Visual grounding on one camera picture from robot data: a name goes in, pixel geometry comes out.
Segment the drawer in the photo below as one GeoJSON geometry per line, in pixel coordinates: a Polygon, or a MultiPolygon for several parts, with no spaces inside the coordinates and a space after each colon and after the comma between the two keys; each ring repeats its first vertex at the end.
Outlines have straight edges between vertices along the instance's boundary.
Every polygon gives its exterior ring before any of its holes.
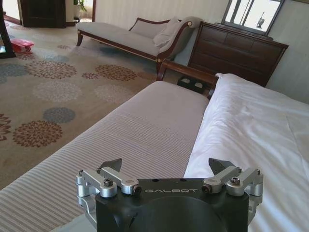
{"type": "Polygon", "coordinates": [[[262,58],[248,52],[236,50],[224,44],[205,40],[198,42],[195,53],[208,54],[218,59],[223,59],[225,61],[263,73],[269,72],[273,66],[273,63],[263,60],[262,58]]]}
{"type": "Polygon", "coordinates": [[[282,48],[255,41],[250,52],[264,58],[265,60],[268,60],[269,62],[276,63],[279,55],[282,52],[282,48]]]}
{"type": "Polygon", "coordinates": [[[201,71],[210,70],[211,74],[232,73],[262,86],[265,86],[268,82],[268,79],[266,79],[267,74],[245,69],[244,67],[238,66],[235,63],[217,59],[207,54],[196,53],[192,59],[190,67],[199,69],[201,71]]]}
{"type": "Polygon", "coordinates": [[[206,41],[216,41],[223,44],[227,36],[226,32],[203,27],[200,39],[206,41]]]}
{"type": "Polygon", "coordinates": [[[228,34],[224,44],[242,51],[249,52],[253,43],[254,39],[249,39],[234,34],[228,34]]]}

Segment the red object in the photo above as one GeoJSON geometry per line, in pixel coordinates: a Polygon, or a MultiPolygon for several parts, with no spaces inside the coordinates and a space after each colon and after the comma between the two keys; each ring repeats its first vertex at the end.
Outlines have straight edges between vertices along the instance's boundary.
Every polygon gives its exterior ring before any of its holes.
{"type": "Polygon", "coordinates": [[[31,46],[34,45],[33,42],[21,39],[12,39],[11,40],[13,50],[17,53],[30,52],[31,46]]]}

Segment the white bedsheet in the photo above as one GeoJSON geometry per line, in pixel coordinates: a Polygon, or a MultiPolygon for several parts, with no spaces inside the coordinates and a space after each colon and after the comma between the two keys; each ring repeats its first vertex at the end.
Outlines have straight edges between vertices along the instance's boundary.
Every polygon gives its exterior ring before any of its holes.
{"type": "Polygon", "coordinates": [[[309,231],[309,105],[232,74],[218,74],[185,176],[209,177],[208,158],[264,174],[249,231],[309,231]]]}

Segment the potted plant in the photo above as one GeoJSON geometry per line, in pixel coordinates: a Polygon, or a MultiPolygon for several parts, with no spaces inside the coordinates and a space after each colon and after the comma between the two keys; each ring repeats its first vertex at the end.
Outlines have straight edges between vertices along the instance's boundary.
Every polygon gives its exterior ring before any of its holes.
{"type": "Polygon", "coordinates": [[[79,17],[80,12],[82,11],[87,11],[85,6],[84,6],[84,0],[74,0],[74,17],[79,17]]]}

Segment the patterned carpet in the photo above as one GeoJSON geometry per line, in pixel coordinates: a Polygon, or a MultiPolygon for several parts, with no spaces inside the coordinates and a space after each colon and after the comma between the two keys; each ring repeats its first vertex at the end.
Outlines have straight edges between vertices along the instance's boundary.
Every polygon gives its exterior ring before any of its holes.
{"type": "Polygon", "coordinates": [[[156,78],[154,62],[89,38],[76,47],[75,28],[6,26],[11,38],[35,45],[0,60],[0,189],[156,78]]]}

